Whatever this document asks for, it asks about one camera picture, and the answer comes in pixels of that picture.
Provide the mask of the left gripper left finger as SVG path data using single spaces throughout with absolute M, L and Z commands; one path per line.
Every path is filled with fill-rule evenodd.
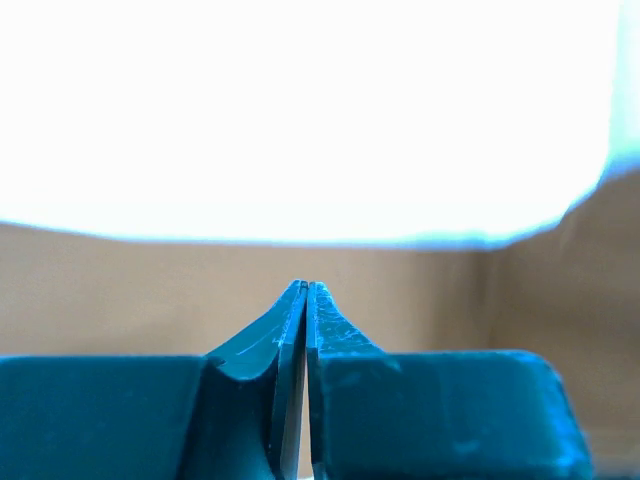
M 294 479 L 306 285 L 202 355 L 5 356 L 5 479 Z

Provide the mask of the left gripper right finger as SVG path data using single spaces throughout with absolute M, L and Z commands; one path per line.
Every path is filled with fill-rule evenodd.
M 311 460 L 318 479 L 590 479 L 562 381 L 519 350 L 392 354 L 338 309 L 306 307 Z

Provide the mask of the brown trousers with striped trim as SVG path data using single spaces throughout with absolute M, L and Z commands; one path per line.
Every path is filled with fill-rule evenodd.
M 639 174 L 491 250 L 132 243 L 3 224 L 5 353 L 211 349 L 294 279 L 389 350 L 518 348 L 562 375 L 595 457 L 639 463 Z

